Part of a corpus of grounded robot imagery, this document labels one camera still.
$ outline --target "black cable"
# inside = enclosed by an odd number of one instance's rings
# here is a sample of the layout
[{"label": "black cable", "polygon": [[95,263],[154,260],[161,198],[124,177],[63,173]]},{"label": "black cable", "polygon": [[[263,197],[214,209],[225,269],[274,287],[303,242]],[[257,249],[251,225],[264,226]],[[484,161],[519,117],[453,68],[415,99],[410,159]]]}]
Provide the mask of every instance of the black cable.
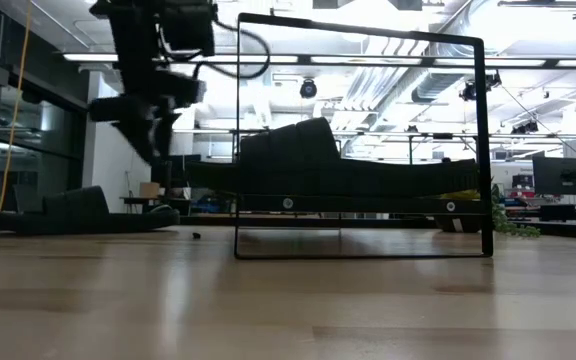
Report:
[{"label": "black cable", "polygon": [[539,125],[541,125],[544,129],[546,129],[546,131],[548,131],[552,136],[554,136],[557,140],[559,140],[564,146],[567,146],[570,150],[574,151],[576,154],[576,149],[574,147],[572,147],[570,144],[565,142],[562,138],[557,136],[557,134],[555,134],[552,130],[548,129],[548,127],[546,125],[544,125],[544,123],[539,121],[539,119],[537,119],[537,117],[534,116],[528,109],[526,109],[526,107],[519,100],[517,100],[517,98],[512,93],[510,93],[510,91],[508,91],[508,89],[506,89],[505,86],[503,86],[503,85],[500,85],[500,86],[502,89],[504,89],[508,93],[508,95],[510,95],[510,97],[517,103],[517,105],[519,105],[522,109],[524,109],[526,114],[528,114],[535,122],[537,122]]},{"label": "black cable", "polygon": [[[230,30],[232,32],[237,32],[237,28],[235,28],[233,26],[226,25],[226,24],[220,22],[219,20],[214,20],[214,22],[215,22],[215,24],[217,24],[217,26],[219,26],[223,29]],[[241,33],[245,36],[248,36],[249,38],[256,40],[259,43],[259,45],[261,45],[261,47],[264,48],[264,54],[266,55],[266,61],[261,66],[261,69],[255,71],[252,74],[239,75],[239,78],[245,79],[245,80],[258,78],[259,76],[263,75],[266,72],[266,70],[268,70],[268,68],[270,67],[270,46],[268,46],[268,43],[266,43],[266,41],[264,39],[262,39],[261,36],[259,36],[257,34],[254,34],[250,31],[244,30],[244,29],[241,29]],[[197,66],[195,66],[195,70],[193,71],[193,78],[196,79],[199,76],[199,70],[201,69],[201,67],[203,65],[208,66],[209,68],[217,71],[218,73],[220,73],[222,75],[226,75],[226,76],[231,77],[231,78],[237,77],[236,73],[232,73],[228,70],[222,69],[219,66],[211,64],[209,62],[202,61],[202,62],[198,63]]]}]

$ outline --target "wooden floor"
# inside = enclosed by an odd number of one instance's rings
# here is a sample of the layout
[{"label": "wooden floor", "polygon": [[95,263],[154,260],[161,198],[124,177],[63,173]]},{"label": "wooden floor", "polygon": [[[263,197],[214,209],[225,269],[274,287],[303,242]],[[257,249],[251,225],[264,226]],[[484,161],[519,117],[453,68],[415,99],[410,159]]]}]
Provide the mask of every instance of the wooden floor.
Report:
[{"label": "wooden floor", "polygon": [[[286,234],[300,241],[242,246],[479,246],[429,230]],[[0,359],[576,359],[576,240],[497,238],[492,259],[270,262],[233,260],[232,236],[0,237]]]}]

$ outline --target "desk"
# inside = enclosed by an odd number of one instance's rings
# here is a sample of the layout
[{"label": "desk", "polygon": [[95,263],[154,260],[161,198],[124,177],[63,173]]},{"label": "desk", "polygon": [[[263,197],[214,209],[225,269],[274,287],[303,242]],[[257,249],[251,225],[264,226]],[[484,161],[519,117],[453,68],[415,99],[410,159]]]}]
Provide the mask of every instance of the desk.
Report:
[{"label": "desk", "polygon": [[144,212],[144,208],[148,205],[151,205],[151,202],[154,203],[155,201],[159,201],[159,198],[147,198],[147,197],[120,197],[124,201],[124,205],[128,206],[128,213],[132,214],[133,209],[137,205],[142,205],[142,213]]}]

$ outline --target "ceiling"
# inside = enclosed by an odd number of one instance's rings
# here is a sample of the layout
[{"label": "ceiling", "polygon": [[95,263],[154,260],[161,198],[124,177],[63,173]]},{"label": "ceiling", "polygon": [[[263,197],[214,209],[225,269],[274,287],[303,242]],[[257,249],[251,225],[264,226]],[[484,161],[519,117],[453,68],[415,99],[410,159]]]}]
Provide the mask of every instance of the ceiling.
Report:
[{"label": "ceiling", "polygon": [[[472,0],[470,7],[456,17],[456,21],[447,24],[467,3],[466,0],[427,1],[433,6],[425,6],[422,12],[399,11],[387,0],[354,0],[336,10],[314,10],[312,1],[227,0],[217,3],[220,20],[230,24],[236,22],[241,12],[268,14],[270,7],[275,7],[282,10],[279,14],[283,16],[399,30],[441,30],[482,37],[489,54],[493,55],[576,57],[576,20],[572,19],[576,13],[574,9],[499,8],[495,0]],[[113,52],[108,23],[88,13],[90,1],[33,0],[33,3],[32,30],[59,50]],[[26,13],[24,2],[18,0],[0,0],[0,9],[20,22]],[[270,44],[273,53],[421,55],[424,51],[431,51],[431,48],[427,48],[428,44],[413,41],[399,42],[268,26],[250,26],[248,29],[260,34]],[[215,40],[218,53],[236,52],[234,33],[215,28]],[[258,52],[258,47],[243,39],[242,51]],[[184,66],[175,68],[180,72],[189,72],[190,69]],[[111,72],[107,75],[110,82],[117,81]],[[409,125],[415,125],[420,131],[473,132],[476,129],[474,104],[464,102],[458,96],[469,76],[462,74],[452,79],[444,76],[444,82],[450,81],[439,88],[441,91],[437,91],[433,102],[415,103],[411,100],[412,89],[427,76],[416,76],[406,68],[271,66],[260,79],[242,83],[240,115],[261,117],[260,109],[267,109],[273,119],[268,125],[277,127],[290,122],[289,119],[300,121],[320,111],[339,126],[336,130],[354,130],[357,126],[364,126],[371,130],[404,131]],[[498,87],[488,93],[491,132],[509,133],[513,124],[530,119],[530,116],[526,116],[526,109],[539,115],[539,119],[552,131],[563,127],[566,110],[576,104],[576,70],[503,70],[500,76],[503,88]],[[206,128],[212,126],[211,122],[223,127],[228,124],[223,119],[237,117],[237,82],[209,69],[202,69],[200,78],[206,81],[208,92],[204,102],[195,106],[196,120]],[[304,78],[314,78],[319,90],[315,99],[305,100],[299,96],[299,87]],[[353,88],[362,82],[363,90],[353,93]],[[392,96],[394,91],[399,92],[396,97]],[[356,110],[362,111],[360,115],[342,111],[356,106],[359,106]],[[382,141],[384,139],[378,140],[368,141],[364,137],[348,141],[356,146],[357,156],[383,157],[384,153],[407,151],[406,144],[388,144]],[[470,150],[464,150],[463,144],[439,148],[433,144],[421,144],[418,149],[420,153],[424,153],[424,148],[431,149],[425,154],[450,148],[450,151],[458,153],[456,157],[473,156]]]}]

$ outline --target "orange rope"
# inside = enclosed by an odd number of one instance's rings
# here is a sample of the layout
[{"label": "orange rope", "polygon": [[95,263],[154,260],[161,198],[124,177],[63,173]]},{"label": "orange rope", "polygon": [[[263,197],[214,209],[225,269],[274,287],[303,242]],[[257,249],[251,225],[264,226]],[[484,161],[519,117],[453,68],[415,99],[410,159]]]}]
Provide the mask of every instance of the orange rope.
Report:
[{"label": "orange rope", "polygon": [[19,68],[19,82],[17,83],[17,99],[15,100],[15,110],[12,115],[12,125],[10,129],[10,139],[8,140],[8,157],[6,159],[6,169],[4,170],[4,183],[1,187],[0,211],[4,208],[6,199],[6,186],[8,185],[8,172],[10,171],[10,160],[12,159],[12,142],[15,138],[15,124],[19,115],[19,103],[21,101],[21,84],[24,81],[24,69],[26,67],[26,51],[28,50],[28,38],[30,37],[30,21],[32,20],[32,0],[28,0],[28,11],[26,13],[26,35],[24,46],[21,50],[21,66]]}]

